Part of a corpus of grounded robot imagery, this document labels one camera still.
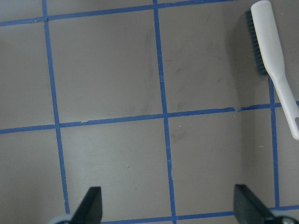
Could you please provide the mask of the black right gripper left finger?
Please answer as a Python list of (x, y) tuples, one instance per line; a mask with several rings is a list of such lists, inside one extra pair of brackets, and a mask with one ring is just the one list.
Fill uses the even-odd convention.
[(101, 187), (90, 187), (71, 218), (71, 224), (100, 224), (103, 216)]

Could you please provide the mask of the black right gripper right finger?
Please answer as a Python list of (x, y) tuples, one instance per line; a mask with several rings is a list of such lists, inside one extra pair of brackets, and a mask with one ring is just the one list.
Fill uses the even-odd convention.
[(245, 184), (234, 186), (234, 216), (239, 224), (275, 224), (276, 218)]

